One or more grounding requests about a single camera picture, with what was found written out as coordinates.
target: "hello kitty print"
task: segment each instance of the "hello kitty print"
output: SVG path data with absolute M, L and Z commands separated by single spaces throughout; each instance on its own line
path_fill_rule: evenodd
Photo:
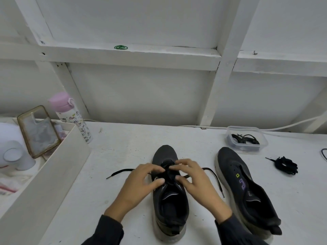
M 90 130 L 88 129 L 84 119 L 80 115 L 80 112 L 77 109 L 72 109 L 64 113 L 57 113 L 62 122 L 73 123 L 77 125 L 80 129 L 80 132 L 85 139 L 85 142 L 90 143 L 93 139 Z

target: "sneaker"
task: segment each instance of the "sneaker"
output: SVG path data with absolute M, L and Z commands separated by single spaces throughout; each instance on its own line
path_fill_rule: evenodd
M 185 189 L 175 180 L 180 173 L 169 169 L 176 160 L 176 152 L 169 145 L 161 146 L 152 160 L 153 164 L 166 170 L 164 173 L 151 173 L 151 179 L 165 179 L 165 183 L 153 191 L 153 227 L 157 238 L 167 243 L 177 242 L 184 236 L 189 215 Z
M 264 189 L 251 177 L 245 162 L 232 149 L 223 147 L 215 161 L 216 173 L 230 196 L 233 213 L 249 231 L 266 240 L 281 235 L 278 218 Z

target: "white table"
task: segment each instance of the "white table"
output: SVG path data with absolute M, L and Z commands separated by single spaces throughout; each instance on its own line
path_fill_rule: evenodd
M 40 245 L 80 245 L 90 237 L 100 215 L 112 203 L 128 172 L 106 180 L 113 172 L 150 162 L 156 150 L 172 146 L 179 158 L 191 158 L 202 167 L 214 169 L 214 158 L 225 146 L 225 130 L 154 125 L 88 122 L 94 140 L 93 151 L 53 218 Z M 282 236 L 273 245 L 326 244 L 327 162 L 320 150 L 327 147 L 327 135 L 266 132 L 268 147 L 260 153 L 238 152 L 256 183 L 270 197 L 282 220 Z M 285 156 L 297 163 L 299 173 L 288 176 L 265 159 Z M 218 193 L 217 182 L 207 172 Z M 229 196 L 226 189 L 225 201 Z M 214 218 L 190 195 L 190 215 L 185 236 L 177 243 L 220 244 Z M 124 218 L 121 244 L 163 244 L 153 234 L 151 196 L 147 196 Z

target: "plastic container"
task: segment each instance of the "plastic container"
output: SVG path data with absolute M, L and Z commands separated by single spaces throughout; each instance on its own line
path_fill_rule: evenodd
M 239 134 L 239 135 L 246 135 L 250 134 L 258 140 L 259 144 L 251 144 L 251 143 L 238 143 L 235 138 L 233 138 L 231 135 L 232 134 Z M 226 132 L 226 142 L 227 144 L 237 150 L 242 150 L 242 151 L 252 151 L 252 152 L 258 152 L 262 150 L 264 147 L 267 147 L 268 141 L 264 137 L 264 134 L 259 128 L 256 127 L 244 127 L 244 126 L 229 126 L 227 127 L 227 132 Z
M 77 109 L 74 99 L 66 92 L 60 92 L 48 100 L 62 122 L 73 123 L 78 126 L 86 143 L 93 139 L 92 134 Z

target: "black sleeve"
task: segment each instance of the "black sleeve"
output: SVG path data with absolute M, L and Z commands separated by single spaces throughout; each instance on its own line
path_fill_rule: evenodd
M 102 215 L 96 231 L 82 245 L 119 245 L 123 236 L 124 231 L 121 223 Z
M 234 214 L 221 224 L 215 223 L 221 245 L 268 245 L 258 236 L 247 232 Z

